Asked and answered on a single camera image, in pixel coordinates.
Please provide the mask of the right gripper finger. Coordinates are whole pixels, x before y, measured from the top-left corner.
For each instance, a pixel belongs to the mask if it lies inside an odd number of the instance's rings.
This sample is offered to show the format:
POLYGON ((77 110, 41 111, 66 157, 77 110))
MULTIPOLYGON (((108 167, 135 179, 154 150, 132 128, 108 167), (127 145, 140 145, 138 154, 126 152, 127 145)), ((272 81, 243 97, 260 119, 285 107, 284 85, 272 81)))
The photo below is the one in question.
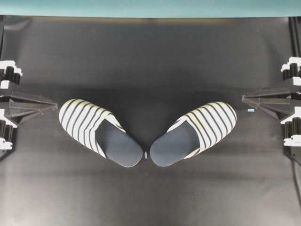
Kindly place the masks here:
POLYGON ((294 100, 288 98, 242 97, 242 102, 262 110, 280 122, 292 121, 294 100))
POLYGON ((257 91, 252 91, 251 93, 245 93, 242 95, 244 98, 257 98, 257 97, 288 97, 294 87, 293 78, 281 81, 269 87, 262 88, 257 91))

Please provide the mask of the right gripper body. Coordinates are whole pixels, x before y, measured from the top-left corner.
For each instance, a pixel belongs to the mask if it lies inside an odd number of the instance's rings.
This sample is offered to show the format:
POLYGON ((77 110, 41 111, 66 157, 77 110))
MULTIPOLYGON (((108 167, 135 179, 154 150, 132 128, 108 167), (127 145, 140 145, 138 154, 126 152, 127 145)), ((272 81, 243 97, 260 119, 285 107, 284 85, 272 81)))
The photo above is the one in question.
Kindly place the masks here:
POLYGON ((284 126, 285 147, 289 147, 288 155, 291 158, 301 157, 301 58, 290 57, 288 62, 282 65, 285 97, 289 112, 285 114, 280 123, 284 126))

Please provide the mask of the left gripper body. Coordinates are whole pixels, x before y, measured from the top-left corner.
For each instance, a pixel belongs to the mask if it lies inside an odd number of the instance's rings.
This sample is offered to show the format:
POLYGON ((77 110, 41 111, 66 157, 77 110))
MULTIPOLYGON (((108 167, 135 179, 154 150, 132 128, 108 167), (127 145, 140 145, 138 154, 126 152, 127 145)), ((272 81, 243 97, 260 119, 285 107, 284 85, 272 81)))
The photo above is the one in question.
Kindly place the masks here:
POLYGON ((10 98, 4 96, 12 83, 19 84, 22 70, 17 68, 15 61, 7 60, 0 62, 0 160, 3 160, 14 150, 14 142, 17 124, 12 122, 5 113, 8 113, 10 98))

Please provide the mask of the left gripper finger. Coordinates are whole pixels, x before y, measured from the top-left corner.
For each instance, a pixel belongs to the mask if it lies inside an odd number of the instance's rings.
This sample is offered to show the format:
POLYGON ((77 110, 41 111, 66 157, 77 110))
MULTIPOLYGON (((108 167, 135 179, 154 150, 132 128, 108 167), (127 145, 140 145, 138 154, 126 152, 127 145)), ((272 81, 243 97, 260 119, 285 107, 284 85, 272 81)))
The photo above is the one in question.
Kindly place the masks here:
POLYGON ((36 116, 45 115, 57 109, 57 103, 48 105, 6 97, 4 102, 4 121, 7 125, 18 127, 36 116))
POLYGON ((22 88, 17 84, 9 84, 7 89, 4 89, 4 96, 11 97, 15 99, 21 99, 25 102, 35 102, 41 104, 55 105, 56 102, 52 101, 49 98, 46 98, 42 95, 33 94, 30 91, 22 88))

